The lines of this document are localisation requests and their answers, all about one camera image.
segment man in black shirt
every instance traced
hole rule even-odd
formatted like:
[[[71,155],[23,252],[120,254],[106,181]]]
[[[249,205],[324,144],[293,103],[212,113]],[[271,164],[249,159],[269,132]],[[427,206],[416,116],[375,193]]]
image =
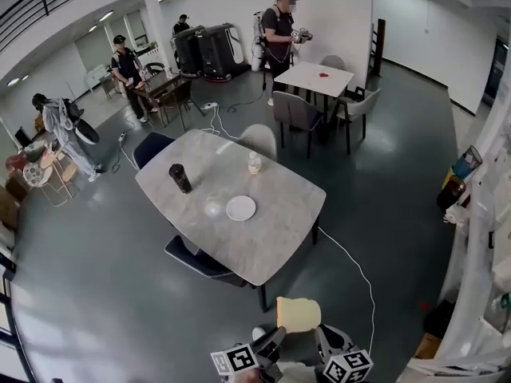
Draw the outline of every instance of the man in black shirt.
[[[277,0],[275,5],[263,14],[262,23],[267,40],[266,58],[274,80],[289,69],[291,44],[295,40],[291,36],[294,22],[291,13],[295,9],[296,0]],[[285,90],[285,84],[273,82],[272,92]],[[273,106],[273,98],[268,100],[268,104]]]
[[[157,109],[151,109],[147,100],[143,97],[136,95],[133,90],[142,81],[139,70],[142,70],[141,61],[137,58],[137,55],[125,47],[126,38],[118,35],[113,39],[116,52],[112,57],[112,71],[113,75],[122,82],[126,88],[126,96],[128,101],[133,108],[133,111],[137,115],[140,122],[147,122],[144,116],[144,110],[141,107],[138,99],[140,98],[144,107],[151,113],[158,112]]]
[[[188,30],[190,26],[187,24],[186,20],[188,16],[186,14],[182,14],[179,16],[179,21],[174,25],[173,35],[180,33],[181,31]],[[177,68],[181,69],[181,64],[179,63],[179,57],[177,56],[177,51],[174,51],[174,58],[176,59]]]

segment slice of bread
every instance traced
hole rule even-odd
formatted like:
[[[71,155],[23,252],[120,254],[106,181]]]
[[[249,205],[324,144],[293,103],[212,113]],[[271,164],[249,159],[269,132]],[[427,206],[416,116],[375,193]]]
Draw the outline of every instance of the slice of bread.
[[[306,298],[277,298],[277,327],[288,334],[314,330],[321,323],[321,309],[316,301]]]

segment ceiling light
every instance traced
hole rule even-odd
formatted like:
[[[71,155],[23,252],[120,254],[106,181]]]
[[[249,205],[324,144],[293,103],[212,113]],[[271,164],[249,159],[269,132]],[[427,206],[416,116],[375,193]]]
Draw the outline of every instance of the ceiling light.
[[[113,11],[109,11],[107,14],[105,14],[103,17],[99,19],[100,22],[106,20],[108,17],[110,17],[113,14]]]

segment black and white qr marker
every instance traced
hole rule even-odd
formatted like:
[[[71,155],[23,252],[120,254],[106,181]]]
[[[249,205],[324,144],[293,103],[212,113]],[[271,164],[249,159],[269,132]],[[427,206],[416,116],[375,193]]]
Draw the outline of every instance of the black and white qr marker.
[[[373,362],[365,350],[332,356],[323,375],[333,383],[360,383],[373,368]]]
[[[240,345],[223,352],[211,353],[211,358],[220,376],[231,376],[259,367],[250,345]]]

